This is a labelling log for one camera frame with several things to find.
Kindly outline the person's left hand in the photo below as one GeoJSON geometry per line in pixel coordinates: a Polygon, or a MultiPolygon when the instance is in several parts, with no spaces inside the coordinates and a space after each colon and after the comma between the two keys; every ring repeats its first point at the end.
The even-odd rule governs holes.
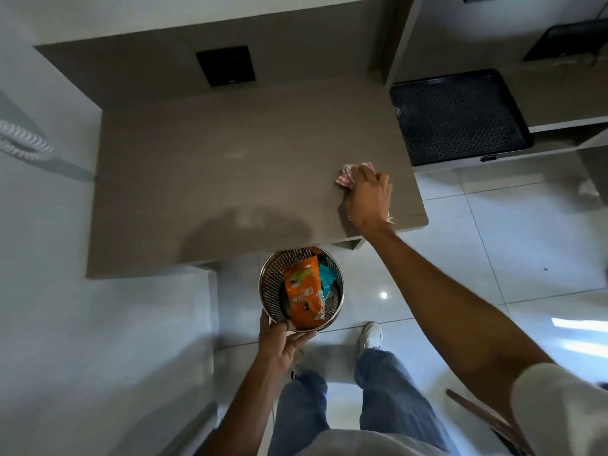
{"type": "Polygon", "coordinates": [[[317,331],[295,332],[291,322],[271,322],[269,334],[258,336],[256,362],[269,371],[285,374],[291,367],[295,353],[317,335],[317,331]]]}

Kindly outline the person's right hand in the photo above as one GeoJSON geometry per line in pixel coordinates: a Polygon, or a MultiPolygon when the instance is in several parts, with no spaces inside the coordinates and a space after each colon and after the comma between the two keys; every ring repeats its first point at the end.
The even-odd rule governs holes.
{"type": "Polygon", "coordinates": [[[391,199],[356,199],[354,182],[346,199],[346,212],[363,238],[389,228],[391,199]]]}

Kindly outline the pink checkered cloth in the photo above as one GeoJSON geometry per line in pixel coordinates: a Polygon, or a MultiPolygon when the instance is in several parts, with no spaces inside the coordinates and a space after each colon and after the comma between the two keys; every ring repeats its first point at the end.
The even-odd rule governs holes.
{"type": "Polygon", "coordinates": [[[372,171],[374,171],[374,173],[376,173],[376,170],[375,170],[373,164],[370,162],[365,162],[361,165],[346,164],[346,165],[343,165],[338,178],[334,181],[334,184],[340,188],[349,190],[353,183],[353,175],[352,175],[353,170],[359,168],[360,166],[366,166],[369,169],[371,169],[372,171]]]}

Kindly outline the metal mesh waste bin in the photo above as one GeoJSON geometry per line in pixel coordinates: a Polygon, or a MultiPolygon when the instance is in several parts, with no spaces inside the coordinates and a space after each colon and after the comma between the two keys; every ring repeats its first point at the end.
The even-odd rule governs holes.
{"type": "Polygon", "coordinates": [[[288,322],[302,333],[328,328],[345,297],[336,260],[318,246],[271,254],[262,265],[258,290],[271,322],[288,322]]]}

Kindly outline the person's left forearm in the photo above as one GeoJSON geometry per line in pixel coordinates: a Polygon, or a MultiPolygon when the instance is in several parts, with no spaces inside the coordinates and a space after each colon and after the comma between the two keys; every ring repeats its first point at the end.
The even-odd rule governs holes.
{"type": "Polygon", "coordinates": [[[257,456],[274,401],[293,355],[258,354],[227,412],[198,456],[257,456]]]}

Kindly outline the person's right forearm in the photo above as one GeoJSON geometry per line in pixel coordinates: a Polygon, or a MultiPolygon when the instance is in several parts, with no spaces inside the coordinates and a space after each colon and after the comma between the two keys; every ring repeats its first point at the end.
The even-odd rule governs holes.
{"type": "Polygon", "coordinates": [[[445,275],[383,220],[359,225],[390,272],[415,320],[454,375],[512,425],[513,384],[549,355],[506,314],[445,275]]]}

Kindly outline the orange snack packet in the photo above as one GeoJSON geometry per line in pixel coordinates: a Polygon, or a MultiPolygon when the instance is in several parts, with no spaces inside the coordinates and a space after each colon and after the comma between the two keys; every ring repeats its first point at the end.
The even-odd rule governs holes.
{"type": "Polygon", "coordinates": [[[318,329],[326,322],[317,255],[283,271],[289,319],[297,329],[318,329]]]}

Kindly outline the teal wrapper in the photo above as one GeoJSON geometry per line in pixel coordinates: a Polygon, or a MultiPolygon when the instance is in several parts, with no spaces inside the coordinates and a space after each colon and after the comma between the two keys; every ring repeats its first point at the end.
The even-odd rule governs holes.
{"type": "Polygon", "coordinates": [[[332,285],[336,281],[336,273],[325,264],[319,264],[319,277],[322,289],[323,300],[330,295],[332,285]]]}

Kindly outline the black textured tray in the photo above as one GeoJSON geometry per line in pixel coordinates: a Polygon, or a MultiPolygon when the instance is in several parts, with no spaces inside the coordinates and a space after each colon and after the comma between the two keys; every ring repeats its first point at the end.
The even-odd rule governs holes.
{"type": "Polygon", "coordinates": [[[487,159],[534,143],[495,69],[395,83],[389,94],[413,167],[487,159]]]}

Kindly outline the wooden desk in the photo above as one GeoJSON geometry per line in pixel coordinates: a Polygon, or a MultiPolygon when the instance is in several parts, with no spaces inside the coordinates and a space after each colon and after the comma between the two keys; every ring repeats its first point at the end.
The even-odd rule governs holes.
{"type": "Polygon", "coordinates": [[[37,45],[102,109],[86,277],[155,274],[361,237],[334,181],[372,162],[397,230],[429,220],[385,78],[402,0],[37,45]],[[247,45],[256,81],[196,52],[247,45]]]}

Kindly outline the blue jeans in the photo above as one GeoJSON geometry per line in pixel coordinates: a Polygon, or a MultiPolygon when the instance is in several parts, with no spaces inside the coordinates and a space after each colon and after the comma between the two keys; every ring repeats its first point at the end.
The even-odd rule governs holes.
{"type": "Polygon", "coordinates": [[[425,396],[392,353],[365,349],[354,379],[362,390],[360,429],[331,429],[328,385],[302,369],[278,400],[268,456],[459,456],[425,396]]]}

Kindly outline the grey shelf unit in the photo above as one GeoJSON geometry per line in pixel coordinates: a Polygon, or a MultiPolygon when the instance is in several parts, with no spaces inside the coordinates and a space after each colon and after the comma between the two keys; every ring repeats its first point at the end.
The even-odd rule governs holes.
{"type": "Polygon", "coordinates": [[[591,54],[524,62],[548,28],[593,19],[608,0],[402,0],[388,87],[400,81],[495,69],[529,131],[532,148],[414,168],[428,173],[577,150],[608,149],[608,45],[591,54]]]}

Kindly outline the black flat device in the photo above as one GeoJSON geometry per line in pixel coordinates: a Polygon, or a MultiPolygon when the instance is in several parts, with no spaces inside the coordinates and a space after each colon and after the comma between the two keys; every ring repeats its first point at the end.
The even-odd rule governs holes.
{"type": "Polygon", "coordinates": [[[523,57],[524,62],[592,54],[608,44],[608,19],[555,25],[544,32],[523,57]]]}

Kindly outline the brown wooden stick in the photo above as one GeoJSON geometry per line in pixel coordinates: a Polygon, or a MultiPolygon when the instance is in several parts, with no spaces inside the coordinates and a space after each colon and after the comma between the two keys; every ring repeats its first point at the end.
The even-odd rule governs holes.
{"type": "Polygon", "coordinates": [[[451,389],[446,389],[446,395],[470,414],[489,425],[491,431],[512,456],[536,456],[523,435],[506,421],[451,389]]]}

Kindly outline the white shirt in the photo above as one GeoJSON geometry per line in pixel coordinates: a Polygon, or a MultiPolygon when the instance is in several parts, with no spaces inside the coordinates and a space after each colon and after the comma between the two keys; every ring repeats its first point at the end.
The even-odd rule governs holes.
{"type": "MultiPolygon", "coordinates": [[[[608,456],[608,391],[556,364],[529,367],[510,404],[535,456],[608,456]]],[[[452,456],[401,434],[325,430],[296,456],[452,456]]]]}

